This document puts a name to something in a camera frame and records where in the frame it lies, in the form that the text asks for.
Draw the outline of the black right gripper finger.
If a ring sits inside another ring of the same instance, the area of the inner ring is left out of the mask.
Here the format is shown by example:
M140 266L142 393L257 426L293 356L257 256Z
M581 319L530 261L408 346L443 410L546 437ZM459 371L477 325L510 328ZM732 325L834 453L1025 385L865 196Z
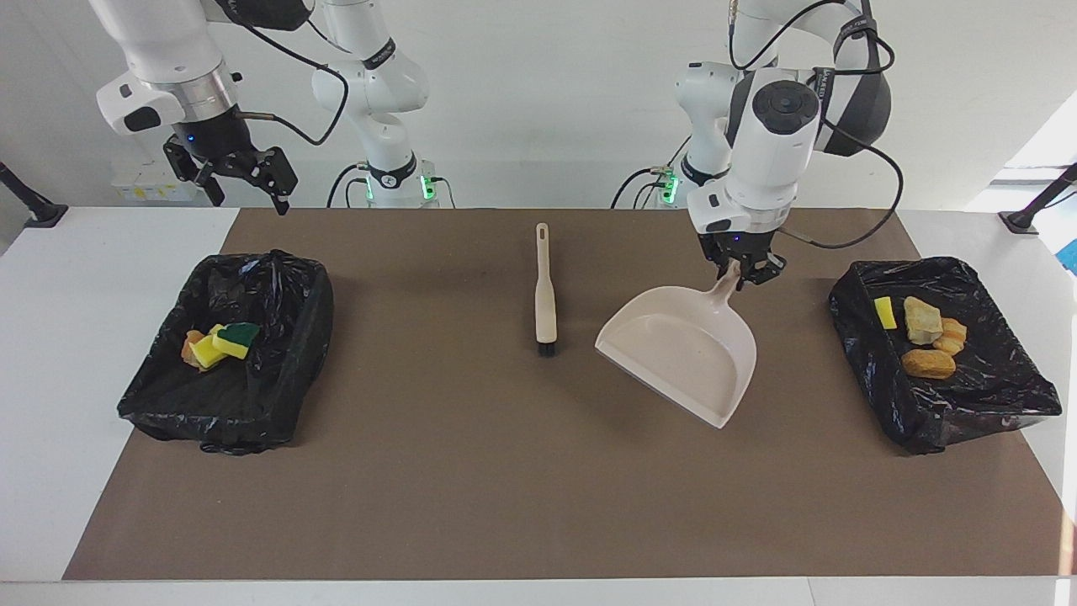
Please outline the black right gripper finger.
M195 184L210 199L213 207L221 207L224 203L225 193L215 179L212 163L197 165L192 154L181 145L178 139L167 139L164 142L164 154L166 160L172 166L177 180L180 180L181 183Z
M246 183L268 195L272 200L274 210L280 217L284 217L291 208L289 197L299 184L299 177L294 173L284 150L281 147L250 150L244 163L247 163Z

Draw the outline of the beige plastic dustpan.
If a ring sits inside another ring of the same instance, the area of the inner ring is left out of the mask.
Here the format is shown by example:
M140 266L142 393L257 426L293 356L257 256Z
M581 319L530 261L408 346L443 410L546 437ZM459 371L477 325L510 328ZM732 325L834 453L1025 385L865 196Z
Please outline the beige plastic dustpan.
M756 338L729 299L738 260L707 291L662 286L639 293L609 318L596 350L627 375L722 429L751 383Z

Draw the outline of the pale beige bread chunk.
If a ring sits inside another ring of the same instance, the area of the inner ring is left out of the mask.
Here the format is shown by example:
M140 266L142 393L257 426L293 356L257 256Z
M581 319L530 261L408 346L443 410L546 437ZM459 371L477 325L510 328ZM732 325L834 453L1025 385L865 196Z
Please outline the pale beige bread chunk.
M915 296L908 296L903 302L905 335L914 346L932 346L945 333L942 312Z

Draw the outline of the beige hand brush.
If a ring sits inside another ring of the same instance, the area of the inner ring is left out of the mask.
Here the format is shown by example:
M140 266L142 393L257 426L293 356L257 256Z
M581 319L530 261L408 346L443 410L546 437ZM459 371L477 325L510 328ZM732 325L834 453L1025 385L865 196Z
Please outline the beige hand brush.
M534 325L538 356L551 358L557 344L557 316L549 254L550 231L545 222L535 227L536 285L534 291Z

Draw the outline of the brown oval bread roll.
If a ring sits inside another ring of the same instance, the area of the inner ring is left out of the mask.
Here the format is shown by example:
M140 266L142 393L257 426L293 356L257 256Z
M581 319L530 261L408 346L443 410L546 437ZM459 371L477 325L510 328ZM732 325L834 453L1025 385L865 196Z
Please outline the brown oval bread roll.
M911 349L900 357L904 372L927 380L947 380L957 374L957 362L938 349Z

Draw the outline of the orange striped croissant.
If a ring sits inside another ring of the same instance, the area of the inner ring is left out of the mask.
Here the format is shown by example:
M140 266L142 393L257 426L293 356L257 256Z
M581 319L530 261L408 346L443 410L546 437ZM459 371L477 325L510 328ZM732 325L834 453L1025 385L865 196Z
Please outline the orange striped croissant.
M942 318L942 334L932 341L931 346L947 356L957 357L959 353L965 349L966 342L967 327L962 325L957 319Z

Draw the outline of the bin with knotted black bag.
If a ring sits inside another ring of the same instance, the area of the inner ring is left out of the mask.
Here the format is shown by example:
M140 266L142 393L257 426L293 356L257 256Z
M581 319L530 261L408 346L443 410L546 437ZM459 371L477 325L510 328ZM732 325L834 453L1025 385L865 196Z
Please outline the bin with knotted black bag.
M289 443L321 372L333 333L326 266L274 249L218 254L195 266L118 400L118 417L158 440L193 440L204 452L256 454ZM186 333L250 322L246 360L213 369L185 364Z

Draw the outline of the bin with smooth black bag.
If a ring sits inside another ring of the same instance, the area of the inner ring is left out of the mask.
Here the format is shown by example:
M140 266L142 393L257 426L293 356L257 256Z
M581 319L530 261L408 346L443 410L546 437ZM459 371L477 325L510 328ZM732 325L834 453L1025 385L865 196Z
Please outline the bin with smooth black bag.
M884 330L873 300L891 296L899 323ZM904 372L900 357L914 346L905 335L903 302L915 296L942 318L967 327L957 374L927 380ZM1001 315L973 266L951 257L855 262L830 292L830 314L878 425L912 455L1023 428L1061 414L1054 384L1039 374Z

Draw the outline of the black pole stand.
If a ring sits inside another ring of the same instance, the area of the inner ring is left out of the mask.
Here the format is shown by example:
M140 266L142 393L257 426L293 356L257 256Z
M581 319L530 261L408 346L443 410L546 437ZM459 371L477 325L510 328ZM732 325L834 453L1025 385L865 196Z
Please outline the black pole stand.
M1029 205L1020 210L997 212L997 217L1012 234L1035 237L1038 234L1038 230L1035 230L1033 226L1036 215L1040 211L1066 202L1069 197L1075 195L1077 195L1077 163L1065 168L1061 175L1047 184L1046 188L1043 188L1043 192L1039 192Z
M29 211L30 219L24 223L27 229L50 229L57 226L69 211L68 205L51 202L47 197L23 183L20 177L15 175L4 163L0 163L0 183Z

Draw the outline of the brown table mat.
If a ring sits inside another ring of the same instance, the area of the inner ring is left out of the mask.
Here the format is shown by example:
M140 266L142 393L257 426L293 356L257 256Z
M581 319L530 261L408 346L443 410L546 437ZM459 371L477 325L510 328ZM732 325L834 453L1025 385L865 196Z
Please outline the brown table mat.
M558 340L538 356L535 227ZM593 347L639 292L707 288L684 214L242 210L229 253L326 265L326 364L285 448L132 433L68 580L515 579L1063 570L1064 508L1020 433L908 456L833 327L854 260L915 258L899 222L850 252L786 237L735 295L756 372L723 429Z

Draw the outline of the white wall socket boxes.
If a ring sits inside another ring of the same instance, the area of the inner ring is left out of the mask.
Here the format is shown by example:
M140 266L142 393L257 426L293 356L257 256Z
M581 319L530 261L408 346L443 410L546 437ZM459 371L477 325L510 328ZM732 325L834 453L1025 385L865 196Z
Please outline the white wall socket boxes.
M178 179L160 163L120 165L110 184L118 198L131 205L200 205L204 196L195 185Z

